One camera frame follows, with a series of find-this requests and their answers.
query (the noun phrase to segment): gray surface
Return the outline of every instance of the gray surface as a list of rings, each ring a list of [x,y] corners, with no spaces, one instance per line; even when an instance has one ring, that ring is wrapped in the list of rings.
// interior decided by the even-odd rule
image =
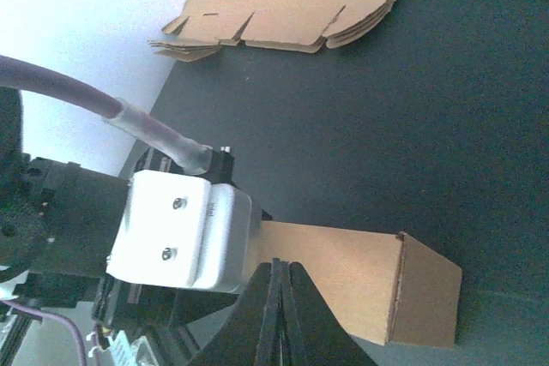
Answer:
[[[153,114],[233,146],[278,220],[406,230],[463,268],[457,349],[363,342],[380,365],[546,364],[547,4],[398,0],[338,50],[226,48]]]
[[[53,308],[45,310],[69,317],[80,329],[82,337],[86,337],[93,327],[90,317],[92,304],[80,302],[74,309]],[[93,345],[86,342],[86,349],[91,350]],[[109,352],[100,353],[101,366],[112,366],[112,357]],[[73,366],[78,364],[75,341],[70,330],[55,321],[44,320],[41,324],[33,321],[23,340],[21,349],[15,356],[13,366]]]

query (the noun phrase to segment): cardboard flap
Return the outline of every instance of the cardboard flap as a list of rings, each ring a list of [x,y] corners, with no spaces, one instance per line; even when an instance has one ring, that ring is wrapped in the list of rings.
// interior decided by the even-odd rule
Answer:
[[[180,34],[181,29],[183,29],[184,24],[187,22],[187,19],[189,19],[189,16],[187,15],[176,17],[162,28],[162,32],[164,34]]]
[[[347,45],[354,40],[361,38],[366,33],[370,32],[376,24],[378,24],[386,14],[389,13],[389,7],[386,5],[378,9],[372,15],[367,16],[362,22],[348,28],[347,30],[329,36],[326,46],[330,49]]]
[[[292,7],[256,10],[241,39],[254,42],[314,45],[342,9],[341,5],[334,4],[322,10]]]
[[[390,341],[454,347],[462,270],[407,233]]]
[[[357,27],[363,27],[366,22],[374,18],[377,21],[383,19],[379,11],[383,9],[385,2],[380,0],[367,0],[364,3],[347,4],[337,19],[326,28],[324,37],[337,36]]]
[[[201,51],[177,51],[164,49],[162,51],[156,51],[154,54],[171,57],[172,59],[179,60],[181,62],[194,62],[195,60],[202,59],[206,56],[213,55],[219,50],[219,47],[211,48]]]
[[[199,50],[199,49],[210,49],[216,47],[219,44],[218,41],[207,42],[203,40],[176,40],[174,42],[165,42],[162,40],[149,40],[148,45],[151,47],[171,47],[173,49],[177,48],[178,50]]]
[[[249,10],[193,15],[187,20],[178,38],[206,42],[236,40],[252,15],[253,11]]]
[[[348,333],[384,345],[402,241],[395,235],[263,221],[254,264],[301,262]]]
[[[323,44],[324,38],[319,38],[318,41],[312,45],[299,45],[295,43],[280,42],[255,42],[253,40],[246,40],[246,45],[251,47],[277,49],[279,51],[302,51],[304,53],[316,53],[321,47],[323,47]]]

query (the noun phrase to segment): cardboard box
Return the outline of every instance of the cardboard box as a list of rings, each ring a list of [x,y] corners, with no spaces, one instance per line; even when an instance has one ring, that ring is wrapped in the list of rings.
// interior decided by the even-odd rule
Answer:
[[[363,36],[390,12],[394,2],[187,0],[181,15],[163,28],[164,33],[177,35],[177,40],[151,46],[163,48],[159,54],[185,62],[241,40],[250,46],[313,53],[324,43],[334,48]]]
[[[263,222],[250,253],[250,270],[275,257],[301,262],[354,336],[454,346],[462,270],[407,233]]]

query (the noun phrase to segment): purple cable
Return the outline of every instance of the purple cable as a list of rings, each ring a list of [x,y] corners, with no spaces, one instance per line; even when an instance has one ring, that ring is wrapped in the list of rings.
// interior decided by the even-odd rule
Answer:
[[[94,323],[94,329],[92,332],[92,344],[94,347],[97,347],[97,349],[94,350],[94,361],[95,366],[101,366],[100,361],[100,338],[99,338],[99,332],[100,332],[101,325],[97,322]]]
[[[78,361],[80,366],[87,366],[86,346],[84,345],[84,339],[80,334],[80,330],[78,330],[78,327],[75,325],[75,323],[71,319],[63,315],[57,315],[55,313],[45,312],[44,310],[29,308],[27,306],[24,306],[16,302],[12,302],[10,300],[2,300],[0,302],[7,304],[13,309],[17,309],[20,312],[28,313],[33,316],[43,317],[44,319],[49,319],[51,321],[57,321],[65,325],[70,330],[73,338],[75,339],[76,350],[78,352]]]
[[[88,109],[107,119],[122,110],[122,104],[83,81],[0,55],[0,85],[28,90]]]

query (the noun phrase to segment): purple wire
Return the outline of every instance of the purple wire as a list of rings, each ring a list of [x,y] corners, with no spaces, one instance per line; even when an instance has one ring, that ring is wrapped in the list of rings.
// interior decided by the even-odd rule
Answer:
[[[78,352],[78,361],[80,366],[87,366],[86,346],[84,345],[84,339],[80,334],[80,330],[78,330],[78,326],[71,319],[63,315],[57,315],[55,313],[45,312],[44,310],[29,308],[27,306],[24,306],[22,304],[19,304],[10,300],[2,300],[0,302],[7,304],[13,309],[17,309],[20,312],[28,313],[33,316],[43,317],[44,319],[56,321],[66,326],[72,333],[73,338],[75,339],[76,350]]]
[[[94,329],[92,333],[92,343],[95,347],[97,347],[96,350],[94,350],[94,361],[95,366],[101,366],[100,361],[100,338],[99,338],[99,332],[100,332],[101,325],[97,322],[94,323]]]
[[[0,85],[28,90],[88,109],[107,119],[116,117],[122,104],[83,81],[0,55]]]

